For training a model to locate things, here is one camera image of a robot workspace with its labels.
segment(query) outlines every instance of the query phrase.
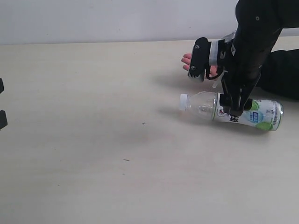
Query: table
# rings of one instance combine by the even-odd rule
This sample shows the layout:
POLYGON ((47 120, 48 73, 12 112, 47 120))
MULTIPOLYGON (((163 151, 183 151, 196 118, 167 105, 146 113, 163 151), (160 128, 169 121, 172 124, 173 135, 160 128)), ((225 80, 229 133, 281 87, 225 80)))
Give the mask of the table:
POLYGON ((193 43, 0 46, 0 223, 298 223, 299 103, 255 91, 284 105, 270 133, 182 114, 212 90, 193 43))

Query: person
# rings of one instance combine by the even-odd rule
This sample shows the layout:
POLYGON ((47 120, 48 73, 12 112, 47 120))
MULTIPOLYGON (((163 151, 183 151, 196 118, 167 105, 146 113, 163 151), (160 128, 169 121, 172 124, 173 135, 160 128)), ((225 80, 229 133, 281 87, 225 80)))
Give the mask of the person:
MULTIPOLYGON (((189 70, 191 54, 184 54, 183 69, 189 70)), ((217 68, 211 67, 210 76, 217 68)), ((299 100, 299 49, 271 52, 261 68, 261 77, 256 87, 289 99, 299 100)))

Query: water bottle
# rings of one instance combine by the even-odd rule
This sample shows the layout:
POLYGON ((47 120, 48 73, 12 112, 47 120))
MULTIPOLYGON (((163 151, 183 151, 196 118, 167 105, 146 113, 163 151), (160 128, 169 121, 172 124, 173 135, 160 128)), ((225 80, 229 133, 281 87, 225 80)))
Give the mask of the water bottle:
POLYGON ((215 92, 200 92, 194 96, 181 94, 179 108, 203 119, 243 124, 265 131, 277 130, 284 113, 282 105, 277 101, 255 99, 249 111, 244 111, 240 117, 231 116, 224 113, 219 100, 220 93, 215 92))

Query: human hand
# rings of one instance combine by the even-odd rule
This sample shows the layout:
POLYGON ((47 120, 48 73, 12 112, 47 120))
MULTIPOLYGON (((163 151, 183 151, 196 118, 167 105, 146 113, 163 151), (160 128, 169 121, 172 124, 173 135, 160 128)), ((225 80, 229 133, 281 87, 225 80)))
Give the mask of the human hand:
MULTIPOLYGON (((189 70, 189 65, 190 65, 190 61, 191 61, 191 54, 184 54, 182 60, 181 60, 184 64, 183 69, 185 69, 186 71, 189 70)), ((210 72, 210 77, 214 77, 217 75, 217 67, 216 66, 211 66, 211 72, 210 72)))

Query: bottle label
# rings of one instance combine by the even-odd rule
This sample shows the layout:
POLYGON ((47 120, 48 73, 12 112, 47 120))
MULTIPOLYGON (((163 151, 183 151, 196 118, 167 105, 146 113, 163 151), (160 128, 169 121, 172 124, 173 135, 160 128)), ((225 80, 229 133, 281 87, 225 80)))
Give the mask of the bottle label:
POLYGON ((243 114, 238 117, 224 113, 219 100, 220 93, 218 93, 216 102, 214 121, 239 123, 267 131, 275 131, 278 128, 281 118, 281 106, 276 101, 266 99, 253 100, 252 108, 249 111, 244 111, 243 114))

